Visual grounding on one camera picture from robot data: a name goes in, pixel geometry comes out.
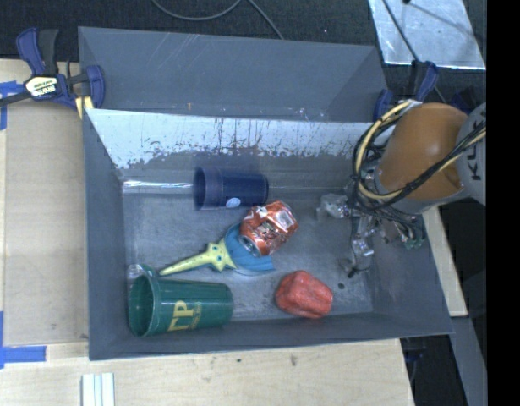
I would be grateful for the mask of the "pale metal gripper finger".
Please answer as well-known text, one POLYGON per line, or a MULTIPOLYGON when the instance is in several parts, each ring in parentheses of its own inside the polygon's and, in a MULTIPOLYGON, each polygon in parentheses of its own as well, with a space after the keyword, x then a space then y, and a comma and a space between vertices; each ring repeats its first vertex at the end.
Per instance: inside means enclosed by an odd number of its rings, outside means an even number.
POLYGON ((368 271, 374 259, 374 250, 369 247, 365 240, 353 240, 349 256, 348 278, 357 273, 368 271))
POLYGON ((351 244, 342 258, 337 260, 344 272, 357 272, 361 270, 361 251, 356 244, 351 244))

